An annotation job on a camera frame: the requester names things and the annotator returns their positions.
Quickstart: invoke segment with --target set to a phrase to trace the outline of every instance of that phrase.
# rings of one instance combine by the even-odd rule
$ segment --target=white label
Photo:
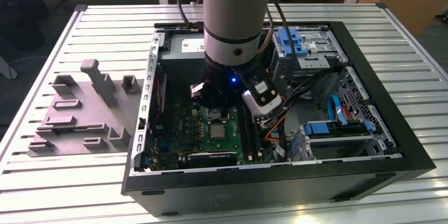
[[[204,39],[184,39],[183,52],[204,52]]]
[[[278,145],[278,148],[275,149],[282,157],[286,157],[286,150]]]
[[[262,94],[266,92],[266,90],[268,90],[268,85],[266,84],[264,81],[262,81],[255,85],[255,89],[258,90],[259,94]]]
[[[307,48],[316,48],[316,44],[312,42],[306,43]]]

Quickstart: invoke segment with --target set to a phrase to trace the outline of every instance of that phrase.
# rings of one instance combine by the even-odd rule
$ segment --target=gray plastic part
[[[71,87],[76,86],[78,83],[71,75],[56,76],[52,87],[59,95],[74,95]]]
[[[54,149],[55,145],[48,140],[32,141],[28,145],[28,149],[34,152],[47,152]]]
[[[107,147],[107,143],[104,142],[100,136],[99,137],[86,137],[83,145],[87,149],[99,149],[99,148]]]
[[[47,117],[47,125],[71,125],[75,124],[76,118],[74,116],[52,116]]]
[[[76,12],[84,12],[87,10],[87,5],[76,5],[75,6],[75,11]]]
[[[135,78],[135,76],[123,76],[122,86],[127,94],[140,93],[140,86],[139,86],[138,79]]]
[[[143,80],[138,80],[139,86],[143,86]],[[126,94],[122,86],[122,79],[114,81],[115,98],[118,105],[108,108],[102,97],[98,95],[92,86],[92,82],[80,81],[76,86],[71,86],[71,92],[82,103],[82,107],[72,109],[58,110],[50,106],[46,118],[58,118],[60,116],[74,116],[76,122],[72,125],[47,125],[43,121],[42,126],[36,130],[35,140],[48,140],[55,148],[48,148],[47,151],[35,152],[30,149],[28,156],[59,156],[74,154],[91,153],[115,153],[126,152],[128,147],[115,147],[107,139],[110,128],[114,127],[118,131],[126,128],[126,132],[134,135],[138,112],[139,112],[139,94]],[[74,97],[54,96],[52,104],[67,101]],[[107,146],[104,148],[86,148],[84,138],[102,137]]]
[[[106,134],[110,131],[110,127],[106,123],[91,123],[87,130],[94,134]]]
[[[66,109],[79,109],[83,106],[83,103],[78,99],[68,99],[64,101],[55,101],[52,107],[56,110],[66,110]]]
[[[92,86],[102,96],[103,101],[108,107],[118,105],[118,100],[114,97],[114,83],[108,74],[102,74],[99,71],[99,61],[96,59],[83,60],[80,70],[87,73],[92,80]]]
[[[115,147],[128,146],[131,135],[127,132],[126,128],[122,128],[120,134],[116,132],[114,128],[110,128],[110,133],[107,135],[107,139],[112,143]]]
[[[58,134],[55,133],[55,131],[52,130],[52,128],[50,127],[48,129],[43,129],[44,127],[39,127],[36,130],[36,134],[46,138],[46,137],[52,137],[52,136],[58,136]]]

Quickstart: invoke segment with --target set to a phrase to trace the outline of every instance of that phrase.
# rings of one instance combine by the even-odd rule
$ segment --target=sticker
[[[286,150],[280,147],[280,145],[278,145],[278,148],[275,149],[275,151],[279,153],[282,157],[286,157]]]
[[[316,44],[312,42],[306,43],[307,48],[316,48]]]
[[[184,39],[183,52],[204,52],[204,39]]]

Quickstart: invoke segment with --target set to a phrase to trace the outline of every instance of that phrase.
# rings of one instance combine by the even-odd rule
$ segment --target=blue drive bracket
[[[292,39],[292,47],[290,45],[287,29],[280,28],[278,30],[279,42],[280,42],[282,47],[283,47],[284,56],[287,56],[287,57],[292,56],[292,48],[296,50],[296,55],[298,56],[307,56],[308,55],[308,50],[304,49],[303,46],[302,46],[302,37],[298,35],[296,30],[290,28],[290,32],[291,32],[291,39]]]

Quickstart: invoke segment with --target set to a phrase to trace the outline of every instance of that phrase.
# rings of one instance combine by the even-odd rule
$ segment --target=floor
[[[15,118],[22,102],[46,62],[46,58],[36,57],[47,57],[50,55],[75,6],[78,4],[135,5],[159,3],[158,0],[68,0],[67,2],[62,2],[60,0],[44,0],[44,2],[51,14],[40,20],[38,24],[46,37],[46,44],[38,50],[24,53],[8,46],[0,37],[0,52],[6,60],[12,62],[19,58],[28,58],[12,65],[15,70],[20,73],[20,79],[18,81],[7,80],[0,76],[0,139],[7,132],[7,127]],[[442,22],[442,19],[436,18],[432,21],[418,40],[443,69],[448,71],[448,55],[446,55],[448,52],[448,25]]]

